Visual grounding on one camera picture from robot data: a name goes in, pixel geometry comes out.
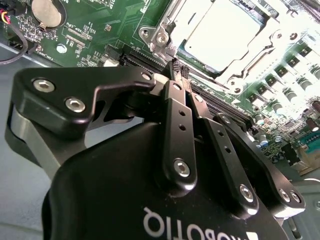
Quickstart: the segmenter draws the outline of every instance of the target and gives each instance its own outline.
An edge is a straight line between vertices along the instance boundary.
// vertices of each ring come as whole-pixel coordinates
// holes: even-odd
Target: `mounting hole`
[[[296,32],[291,33],[290,40],[295,40],[298,37],[298,34]]]
[[[149,74],[145,73],[145,72],[142,72],[141,73],[141,76],[145,79],[145,80],[148,80],[150,81],[152,78]]]
[[[230,153],[231,153],[230,148],[228,148],[227,146],[225,146],[225,147],[224,147],[224,150],[225,150],[228,154],[230,154]]]
[[[185,115],[186,115],[185,112],[184,112],[184,111],[181,111],[181,110],[179,110],[179,114],[180,114],[181,116],[185,116]]]
[[[173,87],[174,87],[175,89],[177,89],[177,90],[181,90],[181,89],[182,89],[182,88],[181,88],[178,84],[176,84],[176,83],[173,84]]]
[[[234,93],[235,93],[235,94],[241,93],[241,88],[237,87],[237,88],[234,90]]]
[[[142,30],[142,36],[144,37],[144,38],[147,38],[147,37],[149,37],[149,31],[148,30]]]
[[[185,127],[184,125],[182,125],[182,124],[179,125],[179,128],[180,128],[182,131],[187,130],[186,127]]]

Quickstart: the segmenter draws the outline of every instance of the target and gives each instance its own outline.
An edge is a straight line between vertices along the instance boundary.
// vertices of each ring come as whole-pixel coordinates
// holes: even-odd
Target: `screw hole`
[[[231,153],[230,148],[228,148],[227,146],[225,146],[225,147],[224,147],[224,149],[225,149],[225,151],[226,151],[228,154],[230,154],[230,153]]]
[[[182,131],[187,130],[186,127],[185,127],[184,125],[182,125],[182,124],[179,125],[179,128],[180,128]]]
[[[149,74],[147,74],[147,73],[145,73],[145,72],[142,72],[141,75],[142,75],[142,77],[143,77],[145,80],[150,81],[150,80],[152,79],[151,76],[149,76]]]
[[[239,94],[241,92],[241,88],[237,87],[235,90],[234,90],[234,93],[235,94]]]
[[[181,110],[179,110],[179,114],[180,114],[181,116],[185,116],[185,115],[186,115],[185,112],[184,112],[184,111],[181,111]]]
[[[181,87],[176,83],[173,84],[173,87],[179,91],[181,90]]]

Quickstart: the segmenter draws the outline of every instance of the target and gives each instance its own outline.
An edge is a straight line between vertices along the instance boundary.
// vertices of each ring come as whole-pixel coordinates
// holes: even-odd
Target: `electronic component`
[[[290,91],[285,96],[291,104],[298,104],[299,103],[299,98],[295,92]]]
[[[276,143],[280,143],[280,142],[282,141],[281,136],[276,136],[276,137],[274,138],[274,141],[275,141]]]
[[[273,88],[274,90],[278,91],[278,92],[282,92],[282,90],[284,89],[284,85],[279,82],[275,77],[272,77],[271,79],[269,79],[266,82],[270,88]]]
[[[249,97],[250,103],[252,105],[256,106],[257,108],[261,108],[263,105],[266,104],[266,102],[262,99],[260,99],[256,94],[253,94]]]
[[[306,153],[312,153],[320,149],[320,131],[312,132],[300,139],[300,142],[307,146]]]
[[[318,112],[320,113],[320,102],[319,101],[314,101],[312,103],[312,107]]]
[[[262,118],[262,115],[261,115],[261,114],[255,115],[255,116],[254,116],[254,119],[255,119],[256,124],[258,124],[258,125],[263,125],[263,124],[265,124],[265,121],[264,121],[264,119]]]
[[[0,9],[4,9],[10,16],[18,16],[26,12],[27,5],[19,0],[0,0]]]
[[[313,84],[309,80],[302,81],[300,86],[307,94],[313,90]]]
[[[282,78],[285,82],[290,83],[294,81],[296,78],[289,72],[285,67],[282,67],[277,72],[278,76]]]
[[[297,130],[294,130],[292,132],[289,133],[291,137],[295,138],[299,135],[299,132]]]
[[[316,79],[320,80],[320,69],[317,69],[313,72],[313,75]]]
[[[298,58],[294,57],[288,62],[288,65],[296,70],[298,73],[302,74],[308,70],[307,66],[303,64]]]
[[[273,108],[273,110],[274,110],[274,112],[276,113],[276,114],[278,114],[278,115],[283,115],[284,114],[284,108],[283,108],[283,106],[280,104],[280,103],[274,103],[273,105],[272,105],[272,108]]]
[[[44,30],[53,30],[66,21],[66,9],[60,0],[33,0],[31,10],[39,27]]]
[[[316,132],[319,130],[319,126],[317,125],[317,123],[312,119],[312,118],[308,118],[305,123],[307,124],[307,126],[309,127],[309,129],[312,132]]]
[[[276,164],[277,162],[279,162],[279,159],[277,156],[272,156],[271,161],[273,164]]]
[[[292,128],[294,125],[295,125],[294,122],[288,121],[288,122],[285,124],[285,127],[286,127],[286,128]]]
[[[299,54],[310,63],[320,63],[320,56],[308,46],[299,52]]]
[[[265,151],[263,154],[266,155],[267,157],[269,157],[271,155],[271,152]]]
[[[219,37],[208,37],[208,26],[212,23],[223,23],[214,26],[214,34]],[[216,0],[187,39],[184,49],[200,62],[222,72],[233,60],[247,53],[249,42],[259,30],[260,25],[233,2]]]
[[[307,108],[307,109],[305,109],[304,111],[303,111],[303,114],[304,115],[306,115],[306,116],[309,116],[309,115],[311,115],[313,112],[309,109],[309,108]]]
[[[259,89],[257,90],[257,92],[262,96],[264,97],[265,99],[267,100],[270,100],[274,97],[274,94],[269,91],[265,86],[261,86],[259,87]]]
[[[260,143],[261,147],[266,147],[268,145],[269,141],[267,140],[266,135],[259,136],[259,143]]]
[[[281,147],[281,150],[290,166],[300,162],[300,158],[290,143]]]
[[[276,156],[278,157],[279,160],[285,159],[285,155],[283,152],[278,152],[278,154]]]

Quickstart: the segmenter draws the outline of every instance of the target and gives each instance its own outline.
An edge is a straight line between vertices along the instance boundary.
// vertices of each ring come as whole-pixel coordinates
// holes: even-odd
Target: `white label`
[[[173,236],[171,217],[166,216],[164,221],[158,213],[151,211],[149,208],[145,207],[143,210],[146,212],[143,218],[144,230],[153,238],[160,238],[162,235],[165,235],[167,240],[194,240],[193,238],[199,239],[199,236],[201,240],[259,240],[258,235],[255,232],[246,232],[248,238],[241,239],[240,237],[229,235],[225,232],[215,232],[209,228],[203,230],[196,224],[189,224],[186,230],[183,231],[185,228],[183,228],[183,224],[179,219],[176,220],[177,236]],[[158,221],[158,229],[152,230],[150,228],[149,221],[152,218]]]

